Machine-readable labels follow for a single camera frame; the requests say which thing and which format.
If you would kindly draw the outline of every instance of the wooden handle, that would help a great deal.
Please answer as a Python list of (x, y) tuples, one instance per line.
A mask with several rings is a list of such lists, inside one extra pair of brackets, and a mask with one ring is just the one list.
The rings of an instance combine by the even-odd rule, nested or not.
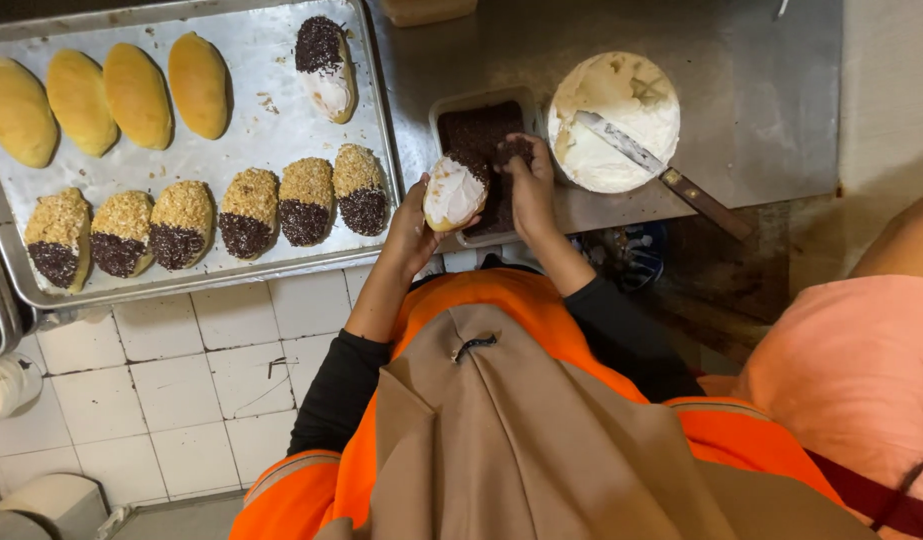
[(751, 235), (750, 225), (745, 223), (742, 218), (734, 215), (724, 204), (715, 200), (714, 197), (695, 185), (685, 175), (675, 170), (674, 167), (669, 167), (658, 178), (660, 178), (662, 184), (674, 191), (678, 197), (681, 197), (681, 200), (688, 203), (700, 215), (712, 220), (715, 225), (724, 229), (736, 240), (743, 241)]

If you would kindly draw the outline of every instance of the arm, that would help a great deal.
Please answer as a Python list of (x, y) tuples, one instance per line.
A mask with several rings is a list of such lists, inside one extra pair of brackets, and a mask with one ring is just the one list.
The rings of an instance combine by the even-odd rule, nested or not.
[(545, 269), (584, 333), (592, 355), (629, 378), (647, 399), (658, 403), (679, 396), (703, 396), (688, 368), (671, 349), (661, 327), (638, 311), (618, 288), (575, 251), (554, 223), (554, 171), (544, 141), (533, 143), (530, 169), (518, 156), (504, 166), (514, 178), (513, 210), (518, 235)]
[(389, 361), (391, 329), (411, 280), (441, 240), (454, 233), (435, 232), (425, 222), (427, 187), (424, 174), (392, 217), (378, 262), (301, 403), (289, 456), (315, 449), (340, 453), (358, 429), (378, 387), (378, 370)]

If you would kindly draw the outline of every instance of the bread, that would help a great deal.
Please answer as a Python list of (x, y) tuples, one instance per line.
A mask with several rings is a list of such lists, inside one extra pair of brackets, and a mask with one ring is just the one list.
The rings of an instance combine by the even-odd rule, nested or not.
[(203, 181), (169, 185), (151, 210), (151, 252), (168, 270), (191, 268), (212, 245), (215, 207)]
[(104, 273), (133, 278), (151, 264), (151, 200), (143, 191), (123, 191), (103, 202), (92, 220), (92, 255)]
[(451, 150), (431, 167), (425, 191), (425, 221), (440, 233), (464, 227), (484, 210), (488, 163), (473, 153)]
[(38, 272), (57, 288), (81, 290), (91, 268), (88, 203), (76, 187), (40, 197), (24, 229), (24, 244)]
[(118, 138), (108, 110), (101, 68), (91, 58), (62, 49), (47, 65), (47, 101), (58, 123), (82, 152), (100, 158)]
[(315, 108), (336, 124), (350, 120), (357, 89), (344, 30), (327, 17), (309, 18), (298, 31), (294, 62)]
[(278, 219), (292, 246), (313, 246), (325, 235), (335, 206), (332, 165), (305, 157), (285, 167), (278, 189)]
[(218, 228), (230, 255), (253, 261), (275, 239), (275, 173), (251, 168), (235, 175), (221, 200)]
[(42, 168), (58, 144), (58, 127), (38, 79), (0, 57), (0, 145), (23, 166)]
[(185, 125), (205, 139), (221, 137), (228, 123), (225, 66), (215, 47), (197, 33), (185, 33), (171, 46), (167, 80)]
[(104, 92), (126, 137), (142, 148), (167, 148), (171, 112), (165, 79), (148, 55), (128, 43), (112, 47), (104, 61)]
[(342, 144), (332, 175), (341, 220), (363, 237), (382, 233), (388, 201), (382, 187), (382, 171), (371, 150), (358, 144)]

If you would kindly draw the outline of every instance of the white container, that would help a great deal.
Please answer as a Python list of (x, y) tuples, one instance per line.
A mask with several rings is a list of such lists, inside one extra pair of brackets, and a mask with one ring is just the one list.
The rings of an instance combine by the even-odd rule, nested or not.
[(463, 18), (477, 6), (478, 0), (382, 0), (382, 11), (400, 28)]
[(0, 420), (11, 416), (42, 390), (42, 372), (22, 354), (0, 357)]
[[(434, 147), (437, 149), (438, 155), (443, 156), (444, 154), (444, 150), (441, 148), (441, 133), (438, 132), (438, 118), (444, 113), (482, 109), (500, 105), (507, 101), (514, 101), (521, 108), (525, 133), (539, 137), (542, 140), (547, 139), (538, 102), (534, 99), (534, 92), (527, 86), (509, 86), (496, 90), (469, 92), (434, 102), (431, 106), (431, 111), (428, 113), (428, 121), (431, 124), (431, 134), (434, 136)], [(458, 243), (468, 249), (497, 246), (498, 244), (519, 240), (518, 233), (515, 230), (484, 234), (473, 238), (468, 238), (462, 231), (458, 231), (455, 236)]]

